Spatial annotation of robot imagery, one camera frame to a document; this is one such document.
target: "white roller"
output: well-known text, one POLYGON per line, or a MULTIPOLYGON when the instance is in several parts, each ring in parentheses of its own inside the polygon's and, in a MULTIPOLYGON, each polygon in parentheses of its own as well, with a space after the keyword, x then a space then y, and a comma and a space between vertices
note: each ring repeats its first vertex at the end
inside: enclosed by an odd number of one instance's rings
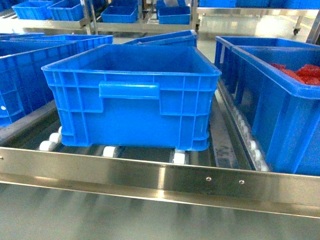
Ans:
POLYGON ((113 158, 116 149, 117 149, 116 146, 106 146, 106 147, 103 149, 102 156, 105 157, 105 158, 113 158))
POLYGON ((39 146, 39 150, 44 152, 51 152, 56 147, 56 145, 57 144, 53 141, 43 141, 39 146))
POLYGON ((256 162, 261 161, 261 159, 262 159, 262 154, 261 154, 260 150, 256 149, 256 150, 253 151, 253 158, 254 158, 254 160, 255 160, 256 162))
POLYGON ((54 142, 56 144, 60 144, 61 140, 62 140, 62 135, 61 133, 58 133, 58 132, 52 133, 49 137, 49 141, 54 142))
POLYGON ((249 148, 250 148, 251 151, 254 151, 254 150, 257 148, 257 143, 256 143, 256 141, 251 140, 251 141, 249 142, 249 148))
POLYGON ((184 151, 175 151, 172 163, 173 164, 185 164, 186 163, 185 152, 184 151))

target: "crate stack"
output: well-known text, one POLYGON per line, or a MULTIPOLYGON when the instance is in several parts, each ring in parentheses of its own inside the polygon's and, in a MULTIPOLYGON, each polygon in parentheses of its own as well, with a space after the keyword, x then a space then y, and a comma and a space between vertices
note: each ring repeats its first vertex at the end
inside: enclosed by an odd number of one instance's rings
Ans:
POLYGON ((272 170, 319 176, 320 46, 281 38, 216 40, 222 81, 272 170), (308 77, 297 75, 301 68, 308 77))

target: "empty blue crate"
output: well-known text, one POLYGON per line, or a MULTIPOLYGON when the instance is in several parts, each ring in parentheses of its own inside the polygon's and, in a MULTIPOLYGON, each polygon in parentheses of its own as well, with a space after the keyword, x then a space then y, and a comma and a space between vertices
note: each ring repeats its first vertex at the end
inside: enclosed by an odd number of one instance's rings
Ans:
POLYGON ((135 23, 138 20, 138 8, 109 6, 101 13, 104 23, 135 23))
POLYGON ((77 34, 65 34, 65 35, 52 35, 52 36, 40 36, 29 38, 29 40, 40 41, 61 41, 68 43, 70 41, 76 42, 78 53, 88 51, 103 44, 112 44, 112 35, 77 35, 77 34))
POLYGON ((158 18, 160 24, 188 25, 190 23, 190 7, 173 6, 160 8, 158 10, 158 18))
POLYGON ((320 46, 292 41, 282 38, 269 37, 245 37, 245 36, 217 36, 214 64, 222 70, 224 83, 230 93, 234 93, 237 85, 238 56, 232 52, 235 46, 263 46, 263 47, 287 47, 287 48, 320 48, 320 46))
POLYGON ((41 67, 76 53, 74 43, 0 41, 0 126, 6 127, 52 101, 41 67))
POLYGON ((44 36, 44 33, 0 33, 0 40, 26 39, 44 36))
POLYGON ((275 172, 320 176, 320 86, 291 78, 269 63, 297 71, 319 66, 320 49, 234 47, 240 57, 236 103, 275 172))
POLYGON ((124 44, 130 45, 168 45, 168 46, 197 46, 197 33, 194 30, 178 31, 155 36, 136 38, 124 44))
POLYGON ((237 8, 266 8, 269 0, 236 0, 237 8))
POLYGON ((320 9, 320 0, 286 0, 286 9, 320 9))
POLYGON ((221 72, 195 47, 102 45, 42 70, 64 145, 209 146, 221 72))
POLYGON ((110 4, 110 7, 137 7, 137 0, 113 0, 110 4))
POLYGON ((79 0, 63 0, 48 7, 53 20, 80 21, 84 18, 84 11, 79 0))
POLYGON ((205 8, 234 8, 236 0, 200 0, 199 7, 205 8))
POLYGON ((47 20, 51 18, 48 7, 53 1, 26 1, 12 7, 18 19, 47 20))

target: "steel bar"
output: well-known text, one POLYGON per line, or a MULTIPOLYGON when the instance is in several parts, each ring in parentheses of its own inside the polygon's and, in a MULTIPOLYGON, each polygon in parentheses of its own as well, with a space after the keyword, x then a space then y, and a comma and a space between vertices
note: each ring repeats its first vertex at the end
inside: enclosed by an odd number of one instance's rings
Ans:
POLYGON ((320 218, 320 177, 0 148, 0 182, 320 218))

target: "red item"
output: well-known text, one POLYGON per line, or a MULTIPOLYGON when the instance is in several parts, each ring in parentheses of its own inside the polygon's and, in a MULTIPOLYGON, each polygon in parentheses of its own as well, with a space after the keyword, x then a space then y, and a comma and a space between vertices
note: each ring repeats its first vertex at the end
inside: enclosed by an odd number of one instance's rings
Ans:
POLYGON ((306 64, 295 73, 299 77, 319 77, 320 78, 320 67, 311 65, 311 64, 306 64))
POLYGON ((302 79, 302 81, 305 82, 305 84, 320 86, 320 77, 302 76, 301 79, 302 79))
POLYGON ((287 74, 288 76, 292 77, 293 79, 299 81, 300 83, 304 84, 305 82, 299 77, 294 71, 290 69, 280 69, 281 72, 287 74))
POLYGON ((286 65, 278 64, 278 63, 269 63, 272 67, 275 67, 276 69, 286 69, 286 65))

